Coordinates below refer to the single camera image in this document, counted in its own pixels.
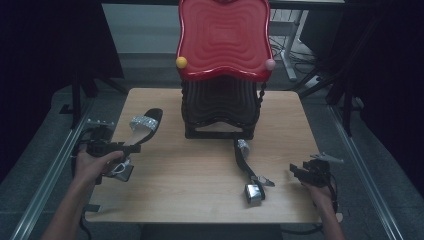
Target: gray carpet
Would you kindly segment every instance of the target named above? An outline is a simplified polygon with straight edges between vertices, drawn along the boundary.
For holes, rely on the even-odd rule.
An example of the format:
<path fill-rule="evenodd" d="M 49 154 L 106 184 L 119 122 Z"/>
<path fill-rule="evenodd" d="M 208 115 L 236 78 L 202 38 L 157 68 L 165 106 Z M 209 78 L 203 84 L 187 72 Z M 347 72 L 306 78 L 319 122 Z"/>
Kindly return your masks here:
<path fill-rule="evenodd" d="M 139 69 L 123 64 L 126 80 L 121 85 L 133 87 L 179 88 L 179 78 L 173 65 L 146 66 Z M 125 96 L 115 89 L 97 82 L 100 93 L 94 100 L 90 118 L 117 122 Z M 284 69 L 277 68 L 268 84 L 268 90 L 283 90 L 293 86 Z M 322 89 L 304 99 L 302 104 L 320 151 L 342 158 L 344 164 L 331 164 L 339 187 L 340 212 L 343 230 L 348 239 L 389 239 L 378 211 L 361 182 L 358 171 L 341 141 Z M 70 88 L 58 91 L 52 99 L 52 108 L 43 125 L 22 154 L 14 169 L 0 186 L 0 236 L 9 238 L 43 179 L 46 170 L 62 147 L 72 122 L 70 115 L 59 114 L 63 104 L 71 103 Z M 385 199 L 404 239 L 424 239 L 424 201 L 414 189 L 397 162 L 361 121 L 352 115 L 353 140 L 364 156 L 366 166 Z M 71 180 L 70 162 L 64 167 L 41 216 L 35 223 L 29 239 L 38 239 L 50 221 Z M 139 225 L 87 223 L 93 239 L 323 239 L 322 233 L 295 235 L 286 230 L 305 231 L 311 224 L 284 225 Z M 87 239 L 80 231 L 79 239 Z"/>

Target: wooden tabletop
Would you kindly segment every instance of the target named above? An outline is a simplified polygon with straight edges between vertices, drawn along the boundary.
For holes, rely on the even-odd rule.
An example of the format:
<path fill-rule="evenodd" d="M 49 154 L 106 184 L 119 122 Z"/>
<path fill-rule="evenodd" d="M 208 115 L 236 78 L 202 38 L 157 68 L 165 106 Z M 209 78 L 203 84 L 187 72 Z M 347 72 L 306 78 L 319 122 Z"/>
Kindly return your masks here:
<path fill-rule="evenodd" d="M 164 111 L 156 135 L 131 154 L 128 182 L 103 178 L 87 213 L 92 222 L 305 223 L 318 215 L 308 191 L 289 171 L 319 153 L 302 104 L 294 92 L 266 91 L 248 164 L 275 182 L 259 206 L 247 204 L 247 175 L 235 160 L 232 140 L 186 139 L 180 89 L 132 89 L 112 141 L 131 136 L 129 122 L 150 108 Z"/>

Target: human arm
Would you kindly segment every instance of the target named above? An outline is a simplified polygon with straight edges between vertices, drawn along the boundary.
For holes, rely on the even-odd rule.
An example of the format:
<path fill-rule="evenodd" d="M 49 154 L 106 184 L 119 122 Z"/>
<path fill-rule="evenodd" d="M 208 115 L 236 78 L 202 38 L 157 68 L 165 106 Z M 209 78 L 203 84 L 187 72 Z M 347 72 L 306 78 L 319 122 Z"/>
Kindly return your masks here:
<path fill-rule="evenodd" d="M 76 239 L 79 219 L 96 178 L 108 162 L 122 156 L 122 151 L 111 152 L 100 158 L 90 156 L 85 150 L 78 153 L 74 179 L 44 232 L 43 240 Z"/>
<path fill-rule="evenodd" d="M 321 217 L 322 225 L 324 228 L 324 235 L 326 240 L 344 240 L 343 230 L 334 213 L 333 202 L 331 199 L 331 192 L 328 187 L 315 187 L 310 184 L 302 182 L 306 188 L 309 189 L 311 198 L 315 203 L 318 214 Z"/>

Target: small ball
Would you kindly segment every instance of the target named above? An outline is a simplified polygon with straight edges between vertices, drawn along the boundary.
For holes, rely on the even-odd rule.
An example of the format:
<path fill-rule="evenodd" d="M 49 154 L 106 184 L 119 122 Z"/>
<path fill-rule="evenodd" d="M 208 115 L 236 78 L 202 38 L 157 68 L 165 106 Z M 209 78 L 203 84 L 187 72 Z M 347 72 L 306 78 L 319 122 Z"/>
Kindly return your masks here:
<path fill-rule="evenodd" d="M 187 59 L 185 57 L 178 57 L 175 62 L 178 68 L 185 68 L 187 66 Z"/>
<path fill-rule="evenodd" d="M 265 67 L 268 71 L 272 71 L 275 68 L 275 61 L 274 59 L 268 59 L 265 61 Z"/>

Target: red tray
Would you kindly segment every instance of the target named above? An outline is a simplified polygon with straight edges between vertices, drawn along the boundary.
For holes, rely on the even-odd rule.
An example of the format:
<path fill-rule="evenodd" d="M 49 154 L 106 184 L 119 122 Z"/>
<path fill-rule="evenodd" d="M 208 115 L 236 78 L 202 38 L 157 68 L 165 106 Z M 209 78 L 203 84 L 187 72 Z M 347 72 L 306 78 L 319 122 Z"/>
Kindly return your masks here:
<path fill-rule="evenodd" d="M 177 57 L 187 60 L 178 69 L 181 78 L 230 75 L 267 81 L 275 65 L 268 39 L 269 11 L 268 0 L 180 0 Z"/>

